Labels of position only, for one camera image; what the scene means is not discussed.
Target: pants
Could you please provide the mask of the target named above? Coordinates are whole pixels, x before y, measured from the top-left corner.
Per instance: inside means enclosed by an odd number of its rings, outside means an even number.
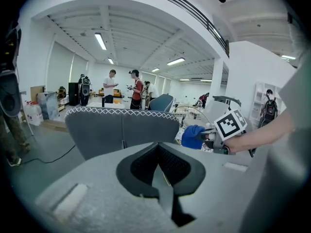
[[[29,146],[26,144],[26,138],[24,132],[20,128],[18,117],[8,117],[0,108],[0,143],[1,149],[4,150],[5,157],[10,161],[18,159],[18,155],[12,148],[12,144],[9,142],[8,134],[5,130],[4,121],[6,122],[13,138],[17,141],[24,152],[29,151]]]
[[[81,94],[81,96],[80,96],[81,106],[87,106],[89,95],[84,96],[82,92],[80,94]]]
[[[149,106],[148,106],[148,111],[151,111],[150,102],[151,102],[152,100],[154,100],[154,99],[156,99],[156,98],[150,98],[150,100],[149,100]]]
[[[105,97],[105,103],[113,103],[113,96],[112,95],[107,95]]]
[[[131,110],[139,110],[140,104],[141,104],[141,99],[139,99],[139,100],[132,99],[130,109]]]

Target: gray chair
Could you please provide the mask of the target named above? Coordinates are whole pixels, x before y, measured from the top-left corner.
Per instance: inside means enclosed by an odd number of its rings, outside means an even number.
[[[150,109],[152,111],[164,111],[169,112],[173,103],[173,97],[167,94],[163,94],[160,97],[150,102]]]
[[[72,108],[65,123],[86,160],[148,142],[173,142],[179,129],[167,112],[102,107]]]

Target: black backpack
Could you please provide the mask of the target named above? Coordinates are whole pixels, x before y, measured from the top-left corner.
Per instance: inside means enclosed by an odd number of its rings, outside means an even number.
[[[267,122],[271,122],[277,116],[277,104],[276,98],[271,100],[268,95],[266,95],[268,101],[266,102],[264,109],[263,109],[263,120]]]

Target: black speaker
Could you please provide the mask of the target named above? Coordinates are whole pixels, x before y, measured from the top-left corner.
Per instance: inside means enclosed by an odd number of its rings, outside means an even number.
[[[79,83],[68,84],[69,105],[76,106],[79,104]]]

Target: table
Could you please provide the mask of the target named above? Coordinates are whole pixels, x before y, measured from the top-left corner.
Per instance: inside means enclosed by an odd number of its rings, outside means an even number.
[[[101,107],[102,103],[92,102],[87,105],[87,107]],[[125,109],[124,104],[121,103],[105,103],[105,108],[112,108],[112,109]]]

